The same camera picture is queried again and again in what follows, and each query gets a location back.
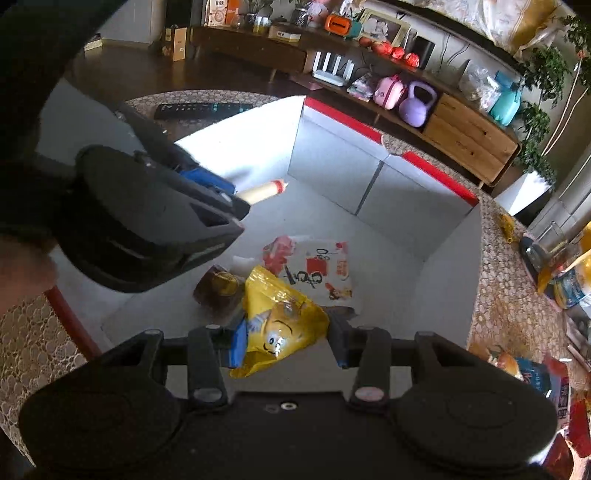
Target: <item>photo frame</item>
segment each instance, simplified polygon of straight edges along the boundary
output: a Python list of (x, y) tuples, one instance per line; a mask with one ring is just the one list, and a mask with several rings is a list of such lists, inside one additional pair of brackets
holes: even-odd
[(384, 14), (365, 8), (359, 17), (361, 33), (355, 38), (367, 37), (374, 41), (387, 41), (393, 47), (399, 47), (410, 29), (410, 24), (393, 15)]

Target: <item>wooden floor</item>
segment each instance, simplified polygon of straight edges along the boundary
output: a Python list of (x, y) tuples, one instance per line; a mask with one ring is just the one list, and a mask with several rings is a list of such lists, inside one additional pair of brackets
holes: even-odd
[[(311, 92), (278, 72), (268, 83), (270, 70), (222, 54), (202, 53), (197, 59), (172, 62), (137, 48), (104, 46), (80, 55), (68, 77), (82, 91), (98, 99), (122, 101), (153, 93), (189, 89), (224, 89), (264, 93), (278, 97), (308, 95), (371, 125), (374, 114), (327, 90)], [(478, 184), (468, 171), (421, 142), (404, 128), (381, 119), (377, 128), (411, 142), (427, 154)]]

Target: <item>storage box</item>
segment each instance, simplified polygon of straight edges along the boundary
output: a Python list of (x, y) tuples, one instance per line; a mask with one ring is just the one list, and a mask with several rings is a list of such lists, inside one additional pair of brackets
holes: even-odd
[(187, 28), (167, 28), (164, 30), (162, 53), (173, 61), (184, 60), (187, 50)]
[(286, 41), (288, 43), (297, 43), (300, 41), (301, 34), (295, 29), (285, 24), (273, 24), (269, 28), (269, 38), (273, 40)]

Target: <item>green plant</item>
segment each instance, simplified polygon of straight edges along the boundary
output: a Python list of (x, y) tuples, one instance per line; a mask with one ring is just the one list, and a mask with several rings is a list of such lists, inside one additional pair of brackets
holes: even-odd
[(562, 100), (564, 77), (570, 74), (569, 66), (556, 47), (534, 48), (531, 56), (519, 64), (525, 86), (540, 89), (540, 101), (553, 100), (556, 106)]
[[(566, 129), (566, 126), (569, 124), (570, 118), (573, 116), (574, 109), (577, 108), (577, 105), (581, 102), (583, 97), (591, 92), (591, 90), (589, 90), (591, 87), (591, 61), (587, 56), (591, 46), (591, 25), (579, 17), (561, 17), (560, 21), (567, 28), (564, 39), (574, 45), (579, 62), (575, 68), (576, 73), (574, 74), (573, 83), (570, 86), (570, 92), (566, 99), (566, 104), (562, 110), (562, 114), (560, 115), (560, 119), (558, 120), (556, 128), (552, 132), (548, 143), (542, 151), (542, 155), (547, 155), (550, 150), (554, 148), (562, 136), (564, 130)], [(585, 90), (575, 101), (574, 105), (570, 109), (570, 113), (566, 118), (566, 121), (563, 123), (566, 112), (570, 106), (570, 101), (573, 97), (574, 88), (577, 86), (577, 84), (582, 85)]]
[(308, 8), (311, 3), (310, 0), (289, 0), (289, 2), (291, 4), (295, 2), (295, 8)]
[(248, 0), (248, 13), (257, 14), (262, 8), (270, 7), (273, 0)]
[(517, 115), (523, 120), (520, 130), (526, 132), (526, 136), (522, 142), (521, 152), (515, 159), (515, 165), (521, 167), (525, 173), (535, 170), (554, 189), (556, 171), (538, 148), (550, 131), (550, 117), (539, 105), (531, 102), (524, 102)]
[(566, 39), (571, 42), (575, 49), (590, 50), (591, 46), (591, 25), (580, 17), (562, 17), (560, 21), (568, 28)]

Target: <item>cabinet drawer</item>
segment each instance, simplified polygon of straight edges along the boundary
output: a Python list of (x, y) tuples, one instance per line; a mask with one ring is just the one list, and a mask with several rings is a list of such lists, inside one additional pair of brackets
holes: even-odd
[(446, 120), (432, 115), (424, 135), (439, 145), (440, 150), (474, 175), (491, 183), (505, 163), (491, 155)]
[(441, 96), (434, 113), (503, 163), (517, 149), (517, 143), (495, 124), (450, 95)]
[(286, 73), (301, 73), (307, 52), (266, 37), (222, 28), (195, 28), (193, 44)]

